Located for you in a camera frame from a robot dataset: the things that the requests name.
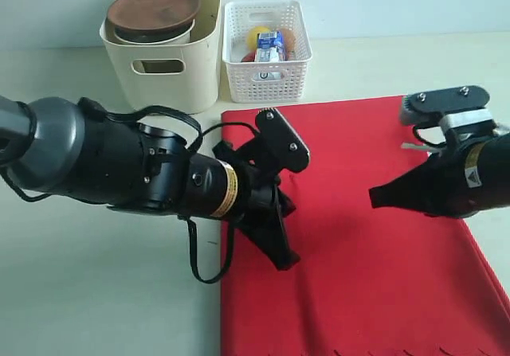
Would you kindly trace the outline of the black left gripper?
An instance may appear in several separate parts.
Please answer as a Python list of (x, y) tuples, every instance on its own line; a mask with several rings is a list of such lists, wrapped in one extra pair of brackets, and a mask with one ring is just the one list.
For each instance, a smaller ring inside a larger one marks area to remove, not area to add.
[(292, 199), (281, 189), (280, 169), (267, 151), (260, 135), (239, 148), (221, 140), (213, 148), (216, 159), (233, 167), (237, 194), (224, 221), (235, 222), (242, 234), (264, 254), (278, 271), (287, 271), (300, 261), (291, 248), (284, 218), (296, 210)]

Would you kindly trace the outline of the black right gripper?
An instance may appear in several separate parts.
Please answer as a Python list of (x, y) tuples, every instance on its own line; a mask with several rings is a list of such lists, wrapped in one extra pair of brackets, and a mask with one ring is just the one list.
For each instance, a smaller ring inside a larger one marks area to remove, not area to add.
[(433, 217), (470, 217), (481, 211), (484, 186), (478, 161), (480, 140), (453, 153), (433, 154), (387, 184), (369, 189), (372, 208), (413, 209)]

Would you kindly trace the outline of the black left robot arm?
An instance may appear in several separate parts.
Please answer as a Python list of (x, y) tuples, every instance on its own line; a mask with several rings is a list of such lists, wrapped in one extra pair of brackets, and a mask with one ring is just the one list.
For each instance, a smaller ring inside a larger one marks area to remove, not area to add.
[(24, 201), (53, 195), (146, 215), (174, 215), (189, 233), (197, 268), (196, 217), (224, 221), (227, 239), (243, 233), (278, 270), (291, 268), (284, 219), (294, 211), (280, 173), (310, 162), (301, 137), (275, 108), (259, 111), (252, 138), (221, 141), (199, 153), (206, 131), (173, 108), (113, 113), (89, 98), (1, 101), (1, 176)]

